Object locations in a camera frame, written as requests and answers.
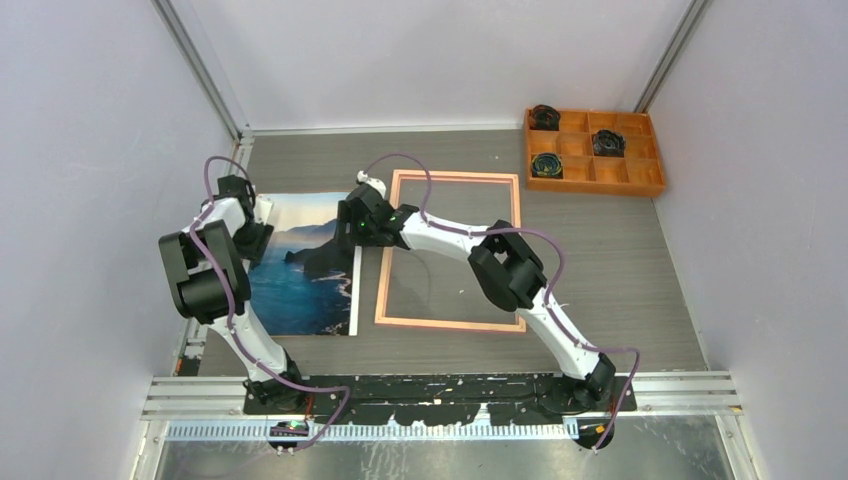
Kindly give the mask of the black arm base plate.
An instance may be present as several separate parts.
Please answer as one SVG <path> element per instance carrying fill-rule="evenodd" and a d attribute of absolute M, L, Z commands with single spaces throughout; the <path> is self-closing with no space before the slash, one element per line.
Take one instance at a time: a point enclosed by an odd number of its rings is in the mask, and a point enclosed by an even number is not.
<path fill-rule="evenodd" d="M 300 384 L 307 398 L 291 412 L 248 399 L 248 415 L 295 415 L 335 425 L 469 425 L 489 418 L 495 426 L 553 425 L 567 416 L 605 417 L 615 405 L 637 404 L 625 376 L 618 375 L 605 401 L 590 407 L 576 380 L 553 373 L 446 375 L 314 375 Z"/>

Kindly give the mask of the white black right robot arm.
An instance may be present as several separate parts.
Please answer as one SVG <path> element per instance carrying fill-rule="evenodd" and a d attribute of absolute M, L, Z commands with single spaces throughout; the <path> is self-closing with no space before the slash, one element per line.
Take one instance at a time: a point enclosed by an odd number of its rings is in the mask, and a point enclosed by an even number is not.
<path fill-rule="evenodd" d="M 484 296 L 495 307 L 517 314 L 554 355 L 572 380 L 571 397 L 584 410 L 606 406 L 616 368 L 582 335 L 557 303 L 541 258 L 527 243 L 528 230 L 499 220 L 469 225 L 432 215 L 414 205 L 392 205 L 385 184 L 365 172 L 337 207 L 336 243 L 354 247 L 426 251 L 466 262 Z"/>

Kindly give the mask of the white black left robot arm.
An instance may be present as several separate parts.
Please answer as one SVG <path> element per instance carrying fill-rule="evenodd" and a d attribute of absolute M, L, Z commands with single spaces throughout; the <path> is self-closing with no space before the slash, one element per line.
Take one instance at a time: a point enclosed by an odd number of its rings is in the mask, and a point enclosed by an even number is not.
<path fill-rule="evenodd" d="M 244 365 L 248 399 L 284 414 L 307 398 L 300 372 L 256 316 L 248 270 L 260 263 L 273 228 L 257 218 L 251 183 L 229 175 L 187 227 L 162 236 L 158 248 L 178 313 L 216 332 Z"/>

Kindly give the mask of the mountain landscape photo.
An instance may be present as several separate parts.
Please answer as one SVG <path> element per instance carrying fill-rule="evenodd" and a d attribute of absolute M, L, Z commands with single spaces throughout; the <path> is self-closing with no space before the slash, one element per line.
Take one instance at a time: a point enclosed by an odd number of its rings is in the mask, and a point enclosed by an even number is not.
<path fill-rule="evenodd" d="M 344 192 L 266 193 L 259 218 L 273 227 L 249 270 L 251 307 L 272 337 L 359 333 L 361 250 L 335 241 Z"/>

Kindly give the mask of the pink wooden picture frame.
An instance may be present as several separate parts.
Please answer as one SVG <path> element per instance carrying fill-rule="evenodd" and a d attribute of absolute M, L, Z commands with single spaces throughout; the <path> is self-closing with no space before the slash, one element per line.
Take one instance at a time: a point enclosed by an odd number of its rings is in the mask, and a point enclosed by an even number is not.
<path fill-rule="evenodd" d="M 465 184 L 504 185 L 509 188 L 510 220 L 517 226 L 521 224 L 519 177 L 516 174 L 468 171 L 436 171 L 434 173 L 427 173 L 421 170 L 396 169 L 392 174 L 388 199 L 394 205 L 399 203 L 401 187 L 405 181 L 423 181 L 427 183 L 431 180 Z M 413 233 L 413 239 L 415 241 L 414 249 L 416 251 L 423 250 L 438 253 L 447 258 L 465 262 L 470 254 L 470 248 L 480 242 L 478 237 L 468 235 L 468 232 L 471 230 L 469 227 L 461 226 L 456 222 L 452 225 L 460 230 L 459 234 L 445 232 L 428 226 L 418 213 L 412 216 L 412 223 L 413 226 L 410 229 Z M 392 259 L 393 251 L 388 248 L 384 249 L 377 288 L 375 324 L 497 333 L 524 333 L 527 330 L 526 322 L 519 316 L 515 316 L 511 324 L 389 316 L 387 309 Z"/>

